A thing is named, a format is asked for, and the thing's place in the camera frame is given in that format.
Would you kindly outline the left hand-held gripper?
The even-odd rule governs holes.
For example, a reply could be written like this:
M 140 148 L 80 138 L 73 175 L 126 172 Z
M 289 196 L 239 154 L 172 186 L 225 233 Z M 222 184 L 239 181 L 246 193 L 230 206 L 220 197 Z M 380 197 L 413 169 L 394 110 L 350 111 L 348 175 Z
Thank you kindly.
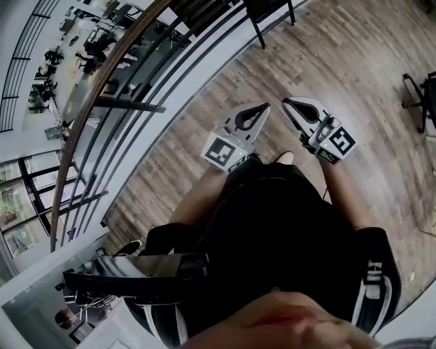
M 210 166 L 230 174 L 254 152 L 253 142 L 269 112 L 267 102 L 248 102 L 233 107 L 225 123 L 209 134 L 201 157 Z

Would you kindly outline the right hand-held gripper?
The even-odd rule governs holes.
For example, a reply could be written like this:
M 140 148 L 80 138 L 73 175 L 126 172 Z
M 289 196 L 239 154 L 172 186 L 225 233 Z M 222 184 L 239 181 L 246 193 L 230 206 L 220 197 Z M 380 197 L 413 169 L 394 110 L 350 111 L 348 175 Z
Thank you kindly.
M 282 108 L 288 119 L 306 137 L 315 149 L 314 155 L 335 165 L 344 160 L 356 147 L 356 140 L 334 115 L 310 97 L 287 97 Z

